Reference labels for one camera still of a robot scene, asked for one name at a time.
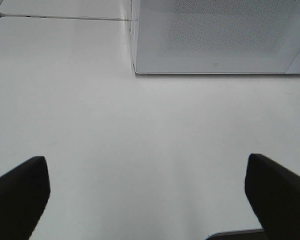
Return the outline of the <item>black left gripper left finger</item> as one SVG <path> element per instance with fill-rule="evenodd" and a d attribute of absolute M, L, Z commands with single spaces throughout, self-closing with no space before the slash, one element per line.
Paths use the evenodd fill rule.
<path fill-rule="evenodd" d="M 30 239 L 50 193 L 44 156 L 34 156 L 0 176 L 0 240 Z"/>

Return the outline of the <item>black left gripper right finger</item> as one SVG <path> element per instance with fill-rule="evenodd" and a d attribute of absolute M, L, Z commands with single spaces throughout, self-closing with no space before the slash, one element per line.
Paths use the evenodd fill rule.
<path fill-rule="evenodd" d="M 245 195 L 270 240 L 300 240 L 300 176 L 274 160 L 252 153 Z"/>

